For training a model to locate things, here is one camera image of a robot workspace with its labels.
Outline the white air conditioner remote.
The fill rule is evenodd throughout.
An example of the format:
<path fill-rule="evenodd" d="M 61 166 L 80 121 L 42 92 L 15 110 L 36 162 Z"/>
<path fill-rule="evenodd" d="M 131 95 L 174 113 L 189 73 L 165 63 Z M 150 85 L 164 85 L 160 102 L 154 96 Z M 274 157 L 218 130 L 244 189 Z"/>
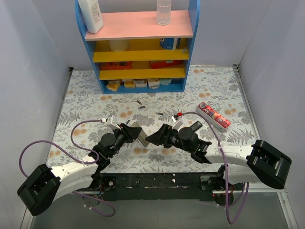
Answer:
<path fill-rule="evenodd" d="M 141 127 L 137 122 L 134 122 L 131 127 Z M 149 142 L 146 141 L 146 137 L 148 135 L 144 132 L 144 130 L 142 129 L 140 134 L 138 135 L 138 140 L 140 141 L 140 143 L 144 146 L 147 147 L 149 145 Z"/>

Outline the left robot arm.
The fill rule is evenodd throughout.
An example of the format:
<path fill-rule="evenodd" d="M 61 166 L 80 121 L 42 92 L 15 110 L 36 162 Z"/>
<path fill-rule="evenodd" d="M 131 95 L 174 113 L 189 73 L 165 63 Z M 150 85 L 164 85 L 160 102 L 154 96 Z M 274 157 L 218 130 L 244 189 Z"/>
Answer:
<path fill-rule="evenodd" d="M 125 143 L 134 142 L 142 131 L 122 123 L 114 126 L 113 133 L 104 134 L 99 143 L 83 159 L 48 167 L 39 165 L 17 190 L 17 195 L 33 216 L 47 210 L 53 201 L 82 188 L 96 191 L 101 187 L 98 176 L 119 153 Z"/>

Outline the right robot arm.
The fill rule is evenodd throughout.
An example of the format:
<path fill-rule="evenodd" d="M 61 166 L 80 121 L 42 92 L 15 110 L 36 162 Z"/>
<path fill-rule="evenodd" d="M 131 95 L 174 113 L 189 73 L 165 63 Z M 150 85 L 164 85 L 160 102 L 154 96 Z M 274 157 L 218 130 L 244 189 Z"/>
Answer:
<path fill-rule="evenodd" d="M 199 139 L 190 127 L 176 130 L 163 124 L 157 132 L 146 137 L 146 141 L 184 150 L 201 164 L 226 162 L 227 169 L 215 178 L 216 185 L 223 190 L 246 182 L 262 182 L 271 188 L 283 189 L 292 164 L 287 155 L 264 140 L 256 140 L 249 146 L 217 146 Z"/>

